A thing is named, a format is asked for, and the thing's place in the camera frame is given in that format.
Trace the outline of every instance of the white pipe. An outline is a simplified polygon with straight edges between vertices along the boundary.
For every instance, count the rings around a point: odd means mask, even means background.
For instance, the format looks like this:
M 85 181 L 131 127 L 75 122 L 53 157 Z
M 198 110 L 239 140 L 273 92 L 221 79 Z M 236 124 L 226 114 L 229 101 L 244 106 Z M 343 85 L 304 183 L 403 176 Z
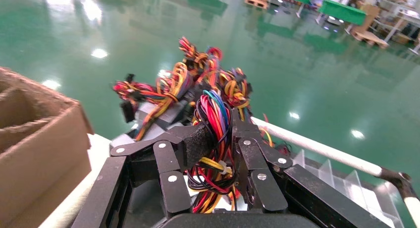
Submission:
M 413 218 L 414 224 L 416 227 L 420 227 L 420 201 L 416 197 L 406 197 L 404 198 L 404 203 L 410 212 L 411 218 Z
M 382 168 L 380 166 L 372 164 L 368 161 L 364 161 L 352 155 L 346 154 L 332 147 L 326 146 L 286 129 L 267 123 L 258 118 L 252 117 L 252 121 L 258 127 L 265 129 L 269 134 L 272 134 L 280 139 L 289 141 L 308 150 L 314 151 L 320 155 L 324 155 L 330 159 L 339 161 L 355 169 L 367 172 L 376 177 L 379 177 L 382 172 Z

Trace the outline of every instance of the blue wire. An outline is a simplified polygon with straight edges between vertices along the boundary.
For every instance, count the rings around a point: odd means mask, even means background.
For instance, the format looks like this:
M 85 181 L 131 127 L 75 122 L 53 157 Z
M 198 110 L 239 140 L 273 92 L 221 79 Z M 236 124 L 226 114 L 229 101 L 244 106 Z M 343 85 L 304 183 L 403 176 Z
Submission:
M 226 109 L 225 109 L 224 104 L 222 102 L 222 98 L 220 98 L 220 96 L 214 90 L 210 90 L 210 92 L 207 91 L 207 90 L 203 90 L 203 93 L 207 94 L 209 97 L 211 97 L 217 103 L 217 105 L 219 106 L 220 111 L 222 113 L 225 126 L 228 126 L 229 122 L 228 122 L 228 119 L 227 119 Z

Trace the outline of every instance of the cardboard box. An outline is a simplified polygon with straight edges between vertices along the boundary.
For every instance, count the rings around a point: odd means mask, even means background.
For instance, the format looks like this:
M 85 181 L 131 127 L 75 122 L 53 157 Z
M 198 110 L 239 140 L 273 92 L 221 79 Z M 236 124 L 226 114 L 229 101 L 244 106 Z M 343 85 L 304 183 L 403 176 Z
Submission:
M 76 100 L 0 67 L 0 228 L 38 227 L 91 170 Z
M 401 45 L 405 45 L 405 44 L 407 44 L 407 43 L 411 40 L 411 38 L 410 38 L 410 37 L 408 37 L 408 36 L 406 36 L 406 35 L 403 35 L 403 34 L 401 34 L 401 33 L 397 33 L 397 34 L 393 37 L 393 40 L 394 40 L 395 42 L 397 42 L 397 43 L 400 43 Z
M 370 27 L 370 25 L 372 25 L 373 20 L 378 16 L 378 14 L 380 12 L 379 7 L 369 5 L 369 4 L 361 5 L 360 9 L 362 11 L 366 12 L 366 18 L 365 18 L 365 21 L 363 22 L 363 25 L 354 26 L 352 28 L 352 33 L 354 33 L 354 32 L 360 32 L 360 33 L 365 32 Z

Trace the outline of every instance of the cable tie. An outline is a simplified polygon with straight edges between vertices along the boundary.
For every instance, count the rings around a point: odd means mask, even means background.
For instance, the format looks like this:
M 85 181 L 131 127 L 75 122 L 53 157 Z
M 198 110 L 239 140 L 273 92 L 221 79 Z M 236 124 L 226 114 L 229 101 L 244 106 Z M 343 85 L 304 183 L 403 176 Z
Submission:
M 223 166 L 223 172 L 221 172 L 220 174 L 225 175 L 228 169 L 228 167 L 226 166 L 226 163 L 223 160 L 221 160 L 219 161 L 219 164 Z

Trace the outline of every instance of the wooden pallet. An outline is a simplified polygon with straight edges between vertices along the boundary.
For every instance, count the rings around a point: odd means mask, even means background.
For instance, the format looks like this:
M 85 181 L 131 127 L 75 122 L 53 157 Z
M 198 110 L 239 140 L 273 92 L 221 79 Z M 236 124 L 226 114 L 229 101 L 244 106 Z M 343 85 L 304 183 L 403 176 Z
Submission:
M 374 35 L 372 32 L 368 32 L 368 31 L 353 32 L 352 35 L 358 41 L 365 40 L 367 44 L 370 46 L 373 46 L 374 44 L 378 44 L 379 47 L 381 47 L 381 49 L 385 49 L 389 45 L 386 41 L 380 39 L 379 37 Z
M 267 1 L 245 0 L 245 3 L 250 4 L 250 5 L 254 5 L 254 6 L 262 8 L 262 9 L 267 9 L 267 7 L 268 7 Z

